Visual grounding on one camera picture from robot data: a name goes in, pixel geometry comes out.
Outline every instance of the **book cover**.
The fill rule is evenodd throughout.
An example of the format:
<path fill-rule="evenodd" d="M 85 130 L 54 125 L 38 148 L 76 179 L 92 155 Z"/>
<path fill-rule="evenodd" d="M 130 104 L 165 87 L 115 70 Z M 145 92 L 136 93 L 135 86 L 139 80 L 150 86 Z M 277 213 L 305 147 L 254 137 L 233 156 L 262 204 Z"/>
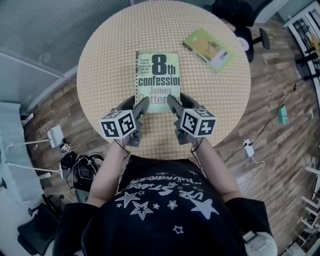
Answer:
<path fill-rule="evenodd" d="M 193 32 L 182 45 L 207 63 L 214 72 L 223 70 L 233 54 L 203 28 Z"/>
<path fill-rule="evenodd" d="M 168 95 L 180 100 L 179 55 L 176 52 L 136 52 L 135 104 L 149 97 L 147 113 L 170 113 Z"/>

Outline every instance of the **wooden floor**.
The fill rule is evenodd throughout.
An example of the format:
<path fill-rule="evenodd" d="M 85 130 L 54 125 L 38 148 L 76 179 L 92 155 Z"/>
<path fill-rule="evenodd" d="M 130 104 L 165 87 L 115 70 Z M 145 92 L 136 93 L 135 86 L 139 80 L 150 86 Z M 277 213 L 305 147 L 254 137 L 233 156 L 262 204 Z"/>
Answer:
<path fill-rule="evenodd" d="M 233 132 L 215 149 L 223 160 L 242 147 L 244 139 L 253 141 L 266 122 L 275 116 L 284 96 L 289 123 L 281 125 L 274 118 L 253 145 L 254 158 L 265 161 L 263 171 L 256 177 L 247 197 L 266 204 L 273 235 L 282 252 L 297 238 L 302 229 L 297 225 L 305 214 L 301 195 L 310 196 L 315 176 L 305 171 L 305 166 L 316 167 L 319 161 L 319 113 L 313 84 L 297 75 L 295 58 L 301 53 L 291 36 L 276 20 L 262 26 L 269 35 L 271 50 L 255 45 L 254 61 L 250 64 L 252 87 L 246 111 Z M 257 27 L 253 37 L 259 35 Z M 308 119 L 313 110 L 314 119 Z M 65 86 L 35 110 L 34 118 L 25 127 L 26 141 L 46 139 L 48 129 L 60 124 L 66 139 L 78 154 L 108 151 L 108 143 L 91 127 L 79 103 L 76 81 Z M 58 169 L 62 154 L 47 143 L 38 148 L 29 147 L 35 167 Z M 241 191 L 248 187 L 261 168 L 249 160 L 244 150 L 226 162 L 236 177 Z M 59 176 L 47 179 L 43 185 L 46 193 L 70 195 L 69 187 Z"/>

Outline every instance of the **power adapter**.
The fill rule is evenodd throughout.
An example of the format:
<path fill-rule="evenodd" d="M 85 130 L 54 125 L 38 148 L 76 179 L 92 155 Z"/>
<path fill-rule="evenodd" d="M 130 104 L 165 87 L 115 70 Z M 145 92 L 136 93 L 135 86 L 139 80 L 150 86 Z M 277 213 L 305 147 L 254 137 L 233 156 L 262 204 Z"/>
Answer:
<path fill-rule="evenodd" d="M 248 155 L 249 158 L 251 158 L 254 155 L 255 151 L 254 151 L 254 148 L 252 147 L 252 144 L 250 143 L 250 140 L 246 139 L 243 142 L 243 146 L 246 154 Z"/>

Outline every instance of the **round table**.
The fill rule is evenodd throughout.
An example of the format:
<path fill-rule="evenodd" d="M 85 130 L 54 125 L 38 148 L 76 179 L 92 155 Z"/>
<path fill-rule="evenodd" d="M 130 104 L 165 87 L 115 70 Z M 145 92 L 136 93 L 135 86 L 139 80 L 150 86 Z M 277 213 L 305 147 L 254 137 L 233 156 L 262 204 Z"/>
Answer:
<path fill-rule="evenodd" d="M 220 73 L 214 73 L 182 42 L 203 28 L 234 54 Z M 107 19 L 83 49 L 77 72 L 77 91 L 85 116 L 102 134 L 99 120 L 135 94 L 136 51 L 170 51 L 179 54 L 180 91 L 216 117 L 213 146 L 238 124 L 250 95 L 250 67 L 235 34 L 212 13 L 197 6 L 169 0 L 146 1 Z M 172 113 L 146 113 L 139 148 L 132 154 L 153 159 L 183 159 L 191 144 L 179 145 Z"/>

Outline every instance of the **green book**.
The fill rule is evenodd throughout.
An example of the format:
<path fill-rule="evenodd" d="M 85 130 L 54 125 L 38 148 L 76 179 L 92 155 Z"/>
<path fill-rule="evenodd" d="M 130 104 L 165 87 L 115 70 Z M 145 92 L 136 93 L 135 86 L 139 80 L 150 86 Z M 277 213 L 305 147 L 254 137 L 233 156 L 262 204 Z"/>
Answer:
<path fill-rule="evenodd" d="M 182 45 L 207 63 L 214 72 L 223 70 L 233 54 L 203 28 L 193 32 Z"/>
<path fill-rule="evenodd" d="M 137 51 L 135 104 L 148 96 L 147 113 L 170 113 L 168 95 L 180 100 L 178 53 Z"/>

